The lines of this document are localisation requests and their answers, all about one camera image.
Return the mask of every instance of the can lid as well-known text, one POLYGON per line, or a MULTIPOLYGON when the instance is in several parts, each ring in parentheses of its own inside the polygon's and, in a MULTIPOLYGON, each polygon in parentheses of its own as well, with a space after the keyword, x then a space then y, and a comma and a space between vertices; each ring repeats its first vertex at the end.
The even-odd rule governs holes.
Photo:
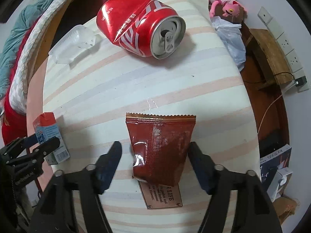
POLYGON ((151 36, 151 53, 157 59, 164 59, 173 53, 182 41, 186 31, 186 23, 179 16, 164 18, 155 28, 151 36))

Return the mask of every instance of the white plastic bag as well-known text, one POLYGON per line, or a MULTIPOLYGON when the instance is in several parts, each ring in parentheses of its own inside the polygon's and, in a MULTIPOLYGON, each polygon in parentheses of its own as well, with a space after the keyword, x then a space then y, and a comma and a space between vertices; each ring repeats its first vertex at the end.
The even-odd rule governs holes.
POLYGON ((220 37, 226 46, 230 56, 236 63, 238 70, 242 71, 244 62, 246 61, 246 50, 241 38, 241 24, 233 24, 220 17, 211 18, 212 24, 216 30, 217 35, 220 37))

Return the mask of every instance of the plastic food container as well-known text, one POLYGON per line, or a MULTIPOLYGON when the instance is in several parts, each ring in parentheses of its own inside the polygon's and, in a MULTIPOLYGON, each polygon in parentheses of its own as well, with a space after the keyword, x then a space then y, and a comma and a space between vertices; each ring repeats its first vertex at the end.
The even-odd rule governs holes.
POLYGON ((93 48, 102 40, 99 34, 83 25, 73 27, 49 51, 49 55, 56 64, 70 64, 76 57, 83 58, 89 54, 87 50, 93 48))

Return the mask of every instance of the pink panther plush toy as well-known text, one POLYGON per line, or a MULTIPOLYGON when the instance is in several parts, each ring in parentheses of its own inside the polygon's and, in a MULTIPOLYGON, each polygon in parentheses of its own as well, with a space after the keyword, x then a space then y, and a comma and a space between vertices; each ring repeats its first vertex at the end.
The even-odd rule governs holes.
POLYGON ((217 5, 221 5, 222 11, 224 12, 222 15, 224 17, 227 16, 238 16, 240 13, 240 7, 241 6, 244 11, 246 12, 246 9, 243 7, 242 4, 240 4, 236 0, 209 0, 212 4, 211 9, 210 9, 210 17, 215 16, 215 8, 217 5))

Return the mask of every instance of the red blanket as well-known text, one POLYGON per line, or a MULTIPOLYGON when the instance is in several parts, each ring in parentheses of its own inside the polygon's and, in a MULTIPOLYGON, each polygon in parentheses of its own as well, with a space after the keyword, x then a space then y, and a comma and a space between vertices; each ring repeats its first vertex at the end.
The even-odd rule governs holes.
POLYGON ((10 86, 7 90, 7 93, 5 95, 4 100, 4 119, 2 123, 2 137, 4 144, 7 145, 14 139, 18 137, 26 137, 27 136, 27 122, 26 122, 26 115, 18 114, 14 109, 11 108, 10 102, 9 102, 9 92, 11 88, 11 84, 14 78, 14 75, 16 73, 18 60, 21 56, 21 52, 26 44, 26 41, 32 31, 32 29, 35 27, 37 21, 39 18, 33 23, 32 27, 26 32, 25 36, 23 37, 23 40, 21 42, 21 45, 18 49, 16 59, 14 62, 13 67, 11 68, 10 73, 10 86))

